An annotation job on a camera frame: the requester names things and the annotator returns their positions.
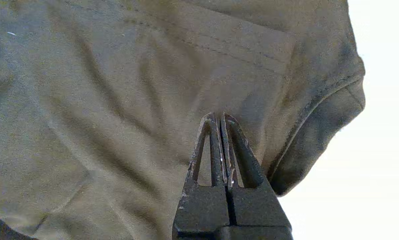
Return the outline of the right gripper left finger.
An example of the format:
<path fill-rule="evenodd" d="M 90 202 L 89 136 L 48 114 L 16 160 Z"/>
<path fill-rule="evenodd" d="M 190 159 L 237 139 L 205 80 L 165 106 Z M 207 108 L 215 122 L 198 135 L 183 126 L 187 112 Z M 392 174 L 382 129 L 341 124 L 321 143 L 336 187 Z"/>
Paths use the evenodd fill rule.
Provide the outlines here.
<path fill-rule="evenodd" d="M 211 185 L 198 184 L 205 141 L 210 144 Z M 172 224 L 174 240 L 216 240 L 230 225 L 228 197 L 233 185 L 233 163 L 227 141 L 227 115 L 202 117 Z"/>

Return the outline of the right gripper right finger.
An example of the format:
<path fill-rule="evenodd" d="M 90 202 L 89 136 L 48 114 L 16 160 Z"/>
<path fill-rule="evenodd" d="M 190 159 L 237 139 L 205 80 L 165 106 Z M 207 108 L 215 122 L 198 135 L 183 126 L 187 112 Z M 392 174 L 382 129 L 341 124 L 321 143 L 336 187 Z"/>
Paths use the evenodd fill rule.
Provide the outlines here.
<path fill-rule="evenodd" d="M 220 120 L 227 173 L 230 225 L 221 240 L 292 240 L 291 224 L 238 121 Z"/>

